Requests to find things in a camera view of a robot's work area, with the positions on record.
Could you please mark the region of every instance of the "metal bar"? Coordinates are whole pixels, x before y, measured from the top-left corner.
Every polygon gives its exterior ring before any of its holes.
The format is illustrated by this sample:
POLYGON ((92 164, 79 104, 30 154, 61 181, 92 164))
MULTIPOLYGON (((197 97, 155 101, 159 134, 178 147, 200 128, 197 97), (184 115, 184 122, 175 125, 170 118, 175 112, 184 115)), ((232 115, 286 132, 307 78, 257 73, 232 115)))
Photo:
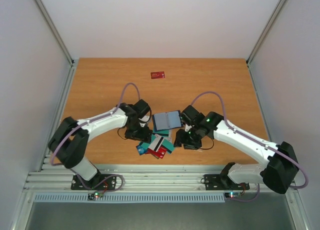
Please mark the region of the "metal bar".
POLYGON ((25 230, 27 227, 28 219, 31 209, 35 200, 33 192, 23 192, 18 204, 18 211, 14 216, 14 221, 10 227, 11 230, 25 230))
POLYGON ((286 4, 288 0, 279 0, 275 9, 273 10, 266 26, 264 27, 261 35, 258 38, 258 41, 256 42, 256 44, 253 47, 252 52, 250 53, 248 59, 247 59, 247 63, 250 64, 252 62, 252 60, 254 59, 255 55, 257 54, 259 48, 261 47, 262 43, 264 42, 264 40, 266 39, 270 29, 272 28, 272 26, 274 25, 274 23, 276 22, 279 14, 281 13, 281 10, 283 9, 284 5, 286 4))
POLYGON ((72 57, 71 57, 71 55, 70 55, 65 43, 64 43, 64 41, 62 40, 62 38, 61 38, 61 36, 60 36, 60 34, 59 34, 54 22, 52 21, 52 19, 51 19, 50 15, 49 15, 45 5, 43 4, 42 0, 34 0, 34 1, 35 1, 36 5, 38 6, 38 8, 39 8, 42 16, 44 17, 46 23, 48 24, 49 28, 51 29, 55 39, 57 40, 58 44, 60 45, 62 51, 64 52, 64 55, 65 55, 66 59, 68 60, 68 62, 72 66, 74 61, 73 61, 73 59, 72 59, 72 57))
POLYGON ((302 205, 299 192, 296 190, 288 189, 285 196, 295 229, 310 230, 310 224, 305 209, 302 205))
MULTIPOLYGON (((124 177, 125 185, 120 190, 122 193, 207 193, 208 191, 206 191, 205 185, 202 183, 204 174, 218 174, 223 169, 223 166, 214 165, 128 166, 119 164, 116 165, 116 167, 110 167, 107 165, 105 165, 105 167, 107 168, 99 168, 103 174, 117 173, 124 177)), ((51 168, 41 172, 30 172, 24 185, 24 191, 75 193, 77 191, 70 189, 72 177, 73 173, 65 168, 59 168, 58 170, 51 168)), ((120 183, 120 180, 117 181, 116 187, 118 187, 120 183)), ((255 184, 251 184, 250 190, 247 192, 255 193, 256 191, 257 186, 255 184)), ((261 191, 272 192, 265 185, 261 185, 261 191)), ((214 190, 213 192, 224 193, 228 191, 214 190)))
POLYGON ((262 105, 261 105, 261 101, 260 101, 259 94, 258 94, 258 91, 257 91, 257 87, 256 87, 256 84, 255 84, 255 79, 254 79, 254 76, 253 76, 252 71, 251 71, 251 64, 250 63, 248 63, 248 70, 249 70, 249 73, 250 73, 251 82, 252 82, 253 89, 254 89, 254 92, 255 92, 255 97, 256 97, 256 100, 257 100, 257 102, 259 104, 260 112, 261 112, 261 115, 262 115, 262 118, 263 118, 264 128, 266 130, 266 134, 268 135, 269 141, 271 141, 271 134, 270 134, 270 130, 269 130, 268 125, 267 125, 266 115, 265 115, 264 110, 263 110, 262 105))
MULTIPOLYGON (((48 134, 46 141, 45 141, 46 143, 52 137, 52 135, 54 134, 54 131, 57 129, 57 127, 59 125, 60 119, 61 119, 62 114, 65 109, 65 105, 66 105, 69 91, 70 91, 70 88, 72 85, 72 81, 75 76, 77 65, 78 65, 78 61, 75 61, 73 66, 70 67, 69 72, 67 74, 67 77, 65 79, 65 82, 63 84, 63 88, 62 88, 62 91, 61 91, 61 94, 60 94, 60 97, 58 100, 58 104, 57 104, 57 107, 54 111, 54 117, 52 119, 52 123, 50 124, 50 131, 49 131, 49 134, 48 134)), ((40 171, 42 168, 43 162, 48 161, 49 158, 50 158, 50 150, 47 148, 47 146, 44 146, 42 161, 39 163, 39 165, 36 169, 38 169, 40 171)))

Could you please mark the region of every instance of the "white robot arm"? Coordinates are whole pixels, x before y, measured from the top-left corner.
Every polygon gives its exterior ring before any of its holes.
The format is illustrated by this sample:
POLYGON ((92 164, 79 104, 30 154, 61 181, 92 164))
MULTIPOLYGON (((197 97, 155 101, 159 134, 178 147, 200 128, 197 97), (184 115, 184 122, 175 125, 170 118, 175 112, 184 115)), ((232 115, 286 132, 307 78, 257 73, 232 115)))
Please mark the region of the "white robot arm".
POLYGON ((87 143, 101 134, 118 128, 126 128, 124 136, 127 139, 150 143, 152 130, 146 126, 145 122, 145 118, 150 118, 146 116, 150 110, 149 105, 140 99, 134 105, 121 103, 119 107, 86 119, 76 121, 72 117, 67 117, 55 131, 48 147, 55 152, 64 137, 72 129, 78 128, 72 139, 68 138, 63 142, 56 157, 67 169, 79 174, 88 182, 88 185, 94 186, 98 182, 94 178, 100 179, 100 173, 85 157, 87 143))
POLYGON ((226 123, 224 117, 216 112, 204 116, 192 105, 182 111, 181 120, 189 127, 177 131, 175 147, 183 145, 185 149, 200 149, 202 138, 208 136, 239 149, 258 162, 245 165, 228 163, 219 176, 220 184, 226 190, 233 185, 253 183, 265 184, 276 193, 284 194, 299 170, 292 162, 271 150, 275 149, 297 162, 294 149, 287 142, 279 145, 266 141, 229 121, 226 123))

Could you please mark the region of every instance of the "white panel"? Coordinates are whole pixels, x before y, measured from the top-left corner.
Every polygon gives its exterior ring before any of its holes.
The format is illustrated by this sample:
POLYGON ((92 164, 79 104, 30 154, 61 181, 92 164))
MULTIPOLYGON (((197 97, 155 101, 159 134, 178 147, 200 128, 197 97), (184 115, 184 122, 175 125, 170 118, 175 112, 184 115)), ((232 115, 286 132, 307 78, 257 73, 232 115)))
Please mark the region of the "white panel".
POLYGON ((73 58, 247 58, 279 0, 43 0, 73 58))
POLYGON ((272 140, 291 143, 308 173, 299 193, 312 229, 320 229, 319 3, 288 0, 251 65, 272 140))
POLYGON ((0 0, 0 229, 37 170, 68 63, 33 0, 0 0))

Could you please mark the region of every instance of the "orange wooden surface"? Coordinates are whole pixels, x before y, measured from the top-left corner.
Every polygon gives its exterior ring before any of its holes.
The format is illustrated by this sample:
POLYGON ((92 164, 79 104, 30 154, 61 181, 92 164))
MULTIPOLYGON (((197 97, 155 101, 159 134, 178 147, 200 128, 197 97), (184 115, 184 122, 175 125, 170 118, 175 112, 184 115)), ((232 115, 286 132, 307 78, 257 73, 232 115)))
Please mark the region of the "orange wooden surface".
MULTIPOLYGON (((135 83, 152 113, 183 110, 204 91, 221 94, 228 119, 238 127, 267 138, 251 77, 244 59, 212 58, 81 58, 68 96, 63 117, 93 117, 110 110, 119 100, 124 85, 135 83), (150 72, 164 71, 165 78, 151 79, 150 72)), ((134 87, 125 92, 123 101, 138 100, 134 87)), ((222 114, 219 99, 213 94, 202 96, 195 108, 205 115, 209 111, 222 114)), ((223 142, 202 152, 176 148, 163 159, 150 154, 139 156, 133 140, 122 140, 114 129, 91 142, 86 156, 94 164, 240 164, 255 161, 223 142)), ((203 148, 212 144, 203 140, 203 148)))

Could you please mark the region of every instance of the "aluminum frame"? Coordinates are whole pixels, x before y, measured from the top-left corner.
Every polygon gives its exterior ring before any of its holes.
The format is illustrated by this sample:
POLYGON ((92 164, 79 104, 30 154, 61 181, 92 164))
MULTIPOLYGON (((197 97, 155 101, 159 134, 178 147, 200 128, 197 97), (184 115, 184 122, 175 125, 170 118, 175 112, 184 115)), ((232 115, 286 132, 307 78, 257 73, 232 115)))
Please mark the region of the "aluminum frame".
MULTIPOLYGON (((56 109, 54 121, 52 123, 52 136, 58 127, 63 115, 68 94, 76 73, 77 63, 70 68, 70 72, 65 81, 65 86, 61 93, 59 105, 56 109)), ((46 148, 43 162, 39 171, 30 172, 23 187, 19 200, 17 212, 12 223, 12 230, 25 230, 31 209, 37 193, 90 193, 92 191, 74 191, 70 189, 73 173, 63 166, 50 165, 50 153, 46 148)), ((218 174, 224 165, 138 165, 138 164, 97 164, 96 167, 105 174, 121 174, 126 179, 126 183, 121 193, 223 193, 227 191, 216 190, 207 191, 201 183, 204 174, 218 174)), ((250 184, 248 193, 257 190, 255 184, 250 184)), ((262 193, 272 192, 265 185, 261 185, 262 193)), ((310 225, 297 190, 289 189, 286 193, 287 203, 293 218, 294 225, 298 230, 309 230, 310 225)))
POLYGON ((44 20, 48 24, 52 34, 54 35, 55 39, 57 40, 59 46, 61 47, 66 59, 68 60, 68 62, 72 66, 73 63, 74 63, 74 60, 71 57, 71 55, 70 55, 70 53, 69 53, 64 41, 62 40, 62 38, 61 38, 61 36, 60 36, 60 34, 59 34, 54 22, 52 21, 49 13, 48 13, 48 11, 47 11, 47 9, 45 7, 45 5, 43 4, 42 0, 34 0, 34 1, 35 1, 36 5, 37 5, 39 11, 41 12, 44 20))
POLYGON ((275 24, 279 14, 281 13, 281 10, 283 9, 283 7, 285 6, 286 2, 288 0, 279 0, 275 9, 273 10, 270 18, 268 19, 268 22, 266 23, 261 35, 259 36, 256 44, 254 45, 248 59, 247 59, 247 63, 250 64, 254 57, 256 56, 258 50, 260 49, 261 45, 263 44, 264 40, 266 39, 269 31, 271 30, 271 28, 273 27, 273 25, 275 24))

